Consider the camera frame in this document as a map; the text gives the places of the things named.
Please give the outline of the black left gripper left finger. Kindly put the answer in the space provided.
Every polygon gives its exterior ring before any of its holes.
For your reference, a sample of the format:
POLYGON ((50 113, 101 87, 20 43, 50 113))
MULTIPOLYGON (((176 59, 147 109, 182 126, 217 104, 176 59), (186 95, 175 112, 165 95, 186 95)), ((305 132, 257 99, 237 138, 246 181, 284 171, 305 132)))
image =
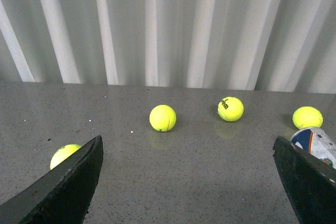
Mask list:
POLYGON ((1 223, 83 223, 103 163, 100 135, 1 205, 1 223))

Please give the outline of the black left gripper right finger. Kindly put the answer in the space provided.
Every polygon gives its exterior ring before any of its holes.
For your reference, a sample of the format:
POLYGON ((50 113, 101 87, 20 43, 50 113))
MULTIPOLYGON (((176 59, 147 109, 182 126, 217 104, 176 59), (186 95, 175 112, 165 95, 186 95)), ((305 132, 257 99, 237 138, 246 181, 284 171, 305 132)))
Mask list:
POLYGON ((274 161, 300 223, 335 223, 335 169, 289 140, 275 140, 274 161))

